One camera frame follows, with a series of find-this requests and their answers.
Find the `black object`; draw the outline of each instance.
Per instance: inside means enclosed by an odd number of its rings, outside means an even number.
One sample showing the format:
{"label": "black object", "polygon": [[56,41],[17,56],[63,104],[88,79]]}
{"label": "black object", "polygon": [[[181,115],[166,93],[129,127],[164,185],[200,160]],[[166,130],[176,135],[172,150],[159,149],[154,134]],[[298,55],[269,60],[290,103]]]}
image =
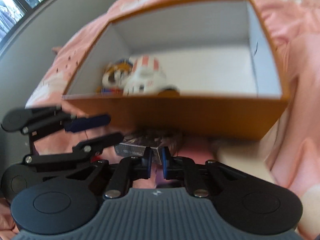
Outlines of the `black object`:
{"label": "black object", "polygon": [[[54,107],[16,110],[2,127],[30,132],[33,141],[49,131],[78,131],[106,122],[108,116],[88,122]],[[134,180],[150,177],[150,147],[143,156],[119,164],[92,162],[105,147],[122,140],[120,133],[94,138],[77,144],[72,153],[30,154],[9,167],[1,189],[11,202],[21,239],[209,239],[209,232],[219,240],[300,239],[293,230],[302,215],[295,194],[213,160],[195,164],[171,157],[165,147],[164,178],[183,187],[132,189]],[[99,232],[90,235],[96,223]]]}

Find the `pink bedsheet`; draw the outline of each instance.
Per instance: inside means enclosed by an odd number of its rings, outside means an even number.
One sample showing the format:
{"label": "pink bedsheet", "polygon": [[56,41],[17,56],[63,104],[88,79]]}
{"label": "pink bedsheet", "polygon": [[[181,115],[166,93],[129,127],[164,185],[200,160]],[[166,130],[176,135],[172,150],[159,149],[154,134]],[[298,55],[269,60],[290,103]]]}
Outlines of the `pink bedsheet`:
{"label": "pink bedsheet", "polygon": [[[82,28],[62,48],[27,105],[60,104],[61,93],[77,63],[107,22],[161,1],[164,0],[115,2],[106,14]],[[287,111],[260,142],[259,154],[265,159],[277,183],[301,198],[304,213],[299,232],[306,239],[314,239],[320,234],[320,0],[254,1],[276,45],[294,96]],[[62,105],[66,111],[81,114],[65,103]],[[110,132],[110,128],[79,134],[59,132],[38,142],[36,147],[41,154],[68,152],[80,140],[106,132]],[[187,155],[197,151],[198,148],[193,146],[183,150]],[[112,148],[106,149],[103,157],[111,163],[120,159]],[[153,172],[150,180],[137,181],[135,187],[154,187],[155,181]],[[3,229],[0,237],[9,239],[14,235],[12,229],[15,225],[8,207],[2,205],[0,211],[0,229]]]}

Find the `metal screw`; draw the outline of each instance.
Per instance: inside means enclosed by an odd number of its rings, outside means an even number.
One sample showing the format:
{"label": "metal screw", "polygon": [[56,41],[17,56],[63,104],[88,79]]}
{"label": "metal screw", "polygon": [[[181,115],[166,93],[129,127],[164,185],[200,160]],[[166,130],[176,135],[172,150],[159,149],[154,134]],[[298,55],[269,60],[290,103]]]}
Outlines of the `metal screw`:
{"label": "metal screw", "polygon": [[28,127],[24,127],[24,128],[22,129],[22,133],[26,134],[26,133],[28,133],[28,132],[29,132]]}
{"label": "metal screw", "polygon": [[31,163],[32,162],[32,157],[31,156],[27,156],[25,161],[26,161],[26,163]]}
{"label": "metal screw", "polygon": [[104,195],[107,198],[118,198],[120,197],[121,192],[119,190],[112,189],[112,190],[108,190]]}
{"label": "metal screw", "polygon": [[216,161],[216,160],[207,160],[207,162],[208,162],[209,164],[212,164],[212,163],[216,163],[217,161]]}
{"label": "metal screw", "polygon": [[91,151],[91,146],[86,145],[86,146],[83,147],[83,150],[84,150],[85,153],[88,153],[88,152]]}
{"label": "metal screw", "polygon": [[207,197],[209,195],[209,192],[205,189],[196,189],[194,192],[193,192],[193,195],[195,197]]}

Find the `gray wall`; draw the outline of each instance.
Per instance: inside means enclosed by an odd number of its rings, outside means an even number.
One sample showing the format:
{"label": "gray wall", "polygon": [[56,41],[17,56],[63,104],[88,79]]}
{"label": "gray wall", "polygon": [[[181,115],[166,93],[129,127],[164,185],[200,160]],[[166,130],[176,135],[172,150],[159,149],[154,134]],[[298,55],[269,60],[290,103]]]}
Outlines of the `gray wall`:
{"label": "gray wall", "polygon": [[[0,52],[0,120],[24,107],[54,60],[51,48],[63,46],[82,26],[105,13],[115,0],[49,0],[25,22]],[[28,138],[0,129],[3,168],[28,154]]]}

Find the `white logo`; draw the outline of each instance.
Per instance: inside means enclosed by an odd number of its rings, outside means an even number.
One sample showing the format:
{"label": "white logo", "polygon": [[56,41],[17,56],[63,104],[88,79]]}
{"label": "white logo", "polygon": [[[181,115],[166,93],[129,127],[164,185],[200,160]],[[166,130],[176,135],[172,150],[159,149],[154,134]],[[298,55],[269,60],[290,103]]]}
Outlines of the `white logo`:
{"label": "white logo", "polygon": [[153,192],[153,195],[155,195],[156,197],[158,197],[161,194],[162,194],[162,191],[160,191],[160,190],[156,190]]}

